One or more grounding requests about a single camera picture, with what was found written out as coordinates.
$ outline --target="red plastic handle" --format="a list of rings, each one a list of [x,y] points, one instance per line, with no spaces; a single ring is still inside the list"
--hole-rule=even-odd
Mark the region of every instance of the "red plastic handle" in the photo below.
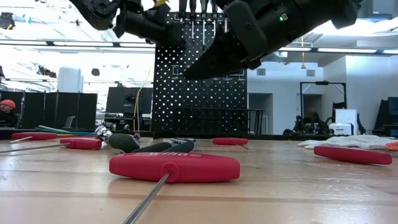
[[[66,143],[69,143],[66,147],[70,149],[99,150],[102,146],[101,140],[89,138],[69,138],[60,140],[60,144]]]
[[[213,144],[219,145],[243,145],[247,144],[249,140],[243,138],[213,138]]]
[[[392,164],[392,156],[383,152],[368,151],[348,147],[315,146],[313,152],[318,156],[343,162],[358,164]]]
[[[13,140],[18,140],[28,137],[30,138],[26,140],[48,140],[48,139],[56,139],[58,137],[58,134],[31,132],[31,133],[14,133],[11,135],[11,139]]]
[[[197,153],[138,152],[111,158],[112,174],[137,180],[159,181],[169,173],[167,182],[209,183],[238,179],[241,166],[236,159]]]

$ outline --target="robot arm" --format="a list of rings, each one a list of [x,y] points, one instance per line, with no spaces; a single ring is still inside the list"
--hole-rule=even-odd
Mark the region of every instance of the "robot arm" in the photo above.
[[[70,0],[80,14],[97,30],[112,29],[117,37],[125,32],[147,42],[170,47],[183,47],[182,25],[166,24],[170,11],[166,4],[143,10],[141,0]],[[113,19],[120,9],[113,27]]]
[[[166,24],[170,11],[163,4],[142,10],[141,0],[70,0],[98,30],[113,28],[160,45],[183,47],[182,24]],[[208,50],[184,75],[189,80],[224,77],[255,69],[261,58],[285,47],[317,26],[331,20],[337,28],[353,25],[363,0],[216,0],[228,18],[228,31],[220,26]]]

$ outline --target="black pegboard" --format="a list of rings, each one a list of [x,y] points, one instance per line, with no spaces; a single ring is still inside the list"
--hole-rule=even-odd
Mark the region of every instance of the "black pegboard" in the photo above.
[[[218,17],[218,24],[223,26],[223,15]],[[213,42],[214,34],[210,18],[211,14],[208,14],[205,24],[207,47]],[[170,13],[167,22],[179,22],[177,13]],[[183,38],[187,41],[184,50],[156,46],[153,132],[246,132],[247,72],[224,78],[186,80],[182,76],[183,70],[203,53],[200,14],[197,14],[194,25],[194,39],[190,21],[185,21],[183,31]]]

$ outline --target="red hat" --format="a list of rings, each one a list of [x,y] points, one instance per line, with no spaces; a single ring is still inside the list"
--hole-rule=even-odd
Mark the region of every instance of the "red hat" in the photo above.
[[[3,100],[0,104],[7,105],[12,109],[15,109],[15,103],[12,100]]]

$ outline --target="wooden tabletop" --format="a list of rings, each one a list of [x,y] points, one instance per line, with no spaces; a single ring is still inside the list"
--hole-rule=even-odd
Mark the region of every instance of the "wooden tabletop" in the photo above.
[[[54,144],[26,141],[0,150]],[[152,143],[142,139],[142,145]],[[398,162],[330,161],[292,141],[250,141],[249,149],[199,140],[196,152],[237,158],[241,178],[165,185],[138,223],[396,224]],[[60,147],[0,154],[0,223],[122,223],[155,183],[108,172],[109,148]]]

